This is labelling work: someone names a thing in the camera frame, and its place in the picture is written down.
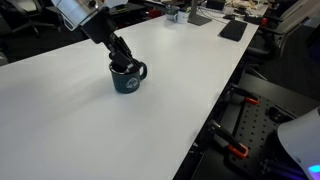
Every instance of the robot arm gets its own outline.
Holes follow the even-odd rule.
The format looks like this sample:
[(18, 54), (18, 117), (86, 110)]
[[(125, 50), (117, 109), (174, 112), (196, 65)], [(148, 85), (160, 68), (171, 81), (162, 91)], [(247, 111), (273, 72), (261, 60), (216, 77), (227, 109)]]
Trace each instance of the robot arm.
[(117, 25), (109, 9), (127, 4), (128, 0), (51, 0), (61, 11), (69, 30), (80, 28), (96, 44), (104, 43), (110, 50), (110, 59), (126, 72), (137, 71), (140, 64), (135, 60), (125, 41), (114, 34)]

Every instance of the orange clip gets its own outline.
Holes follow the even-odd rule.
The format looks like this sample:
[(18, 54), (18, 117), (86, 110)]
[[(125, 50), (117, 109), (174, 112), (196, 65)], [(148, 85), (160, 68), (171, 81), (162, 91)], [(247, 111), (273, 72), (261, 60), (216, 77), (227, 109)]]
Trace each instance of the orange clip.
[(246, 98), (244, 98), (244, 100), (245, 100), (246, 102), (250, 103), (250, 104), (253, 104), (253, 105), (257, 105), (257, 104), (260, 103), (259, 99), (258, 99), (258, 100), (255, 100), (255, 99), (246, 97)]
[(228, 149), (229, 151), (231, 151), (235, 156), (237, 156), (238, 158), (240, 159), (243, 159), (245, 157), (248, 156), (248, 148), (246, 146), (244, 146), (243, 144), (239, 143), (244, 149), (245, 149), (245, 152), (242, 153), (240, 151), (238, 151), (236, 148), (234, 148), (231, 144), (228, 145)]

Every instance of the white table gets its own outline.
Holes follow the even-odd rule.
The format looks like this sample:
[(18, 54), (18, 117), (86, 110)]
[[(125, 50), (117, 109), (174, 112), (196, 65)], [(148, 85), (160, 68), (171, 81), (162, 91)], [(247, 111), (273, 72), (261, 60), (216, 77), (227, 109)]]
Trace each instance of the white table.
[(117, 31), (149, 67), (114, 90), (108, 50), (83, 41), (0, 68), (0, 179), (172, 179), (258, 26), (160, 17)]

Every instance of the mug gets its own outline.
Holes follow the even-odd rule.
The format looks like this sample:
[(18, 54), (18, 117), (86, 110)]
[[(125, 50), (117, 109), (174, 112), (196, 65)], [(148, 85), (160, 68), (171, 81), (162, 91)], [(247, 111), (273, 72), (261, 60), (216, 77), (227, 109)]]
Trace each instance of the mug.
[(111, 71), (114, 88), (123, 94), (133, 93), (140, 87), (140, 82), (147, 77), (148, 69), (147, 65), (143, 62), (140, 63), (140, 68), (136, 72), (125, 73), (126, 69), (111, 62), (109, 69)]
[(174, 20), (174, 15), (176, 15), (179, 11), (179, 7), (178, 6), (166, 6), (166, 17), (168, 20)]
[(184, 11), (179, 11), (178, 14), (174, 15), (174, 21), (179, 24), (185, 24), (188, 22), (189, 13)]

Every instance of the mug handle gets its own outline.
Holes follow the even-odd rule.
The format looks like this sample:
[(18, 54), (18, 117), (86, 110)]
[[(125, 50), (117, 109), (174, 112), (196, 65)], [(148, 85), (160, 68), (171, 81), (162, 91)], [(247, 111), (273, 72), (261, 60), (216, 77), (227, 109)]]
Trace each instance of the mug handle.
[(178, 14), (175, 14), (174, 17), (173, 17), (175, 22), (178, 22), (177, 17), (178, 17)]
[(147, 65), (143, 62), (140, 62), (140, 65), (141, 67), (143, 68), (143, 72), (142, 74), (140, 75), (140, 81), (144, 80), (147, 75), (148, 75), (148, 68), (147, 68)]

